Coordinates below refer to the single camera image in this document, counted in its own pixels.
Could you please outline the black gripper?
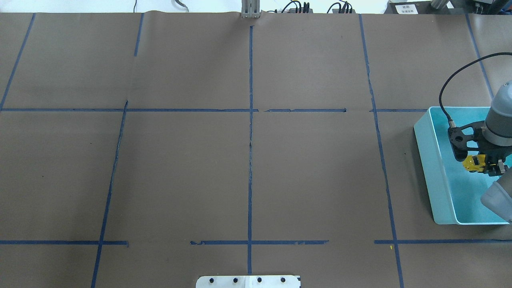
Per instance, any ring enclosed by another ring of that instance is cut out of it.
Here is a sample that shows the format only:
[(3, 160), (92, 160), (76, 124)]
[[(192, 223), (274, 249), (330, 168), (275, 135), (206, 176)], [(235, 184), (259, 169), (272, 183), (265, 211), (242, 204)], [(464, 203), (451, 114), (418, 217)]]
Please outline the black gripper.
[(485, 154), (485, 174), (488, 176), (502, 176), (508, 170), (506, 157), (511, 155), (512, 146), (499, 146), (488, 140), (475, 140), (478, 154)]

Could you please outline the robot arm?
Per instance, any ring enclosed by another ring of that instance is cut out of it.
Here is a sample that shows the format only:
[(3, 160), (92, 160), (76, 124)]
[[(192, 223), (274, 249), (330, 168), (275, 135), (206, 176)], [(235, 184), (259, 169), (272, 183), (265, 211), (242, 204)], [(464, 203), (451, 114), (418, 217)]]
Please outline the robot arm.
[(492, 174), (498, 175), (481, 196), (481, 203), (511, 223), (511, 168), (505, 166), (506, 157), (511, 155), (511, 81), (503, 84), (494, 98), (482, 126), (482, 152), (489, 164), (495, 164)]

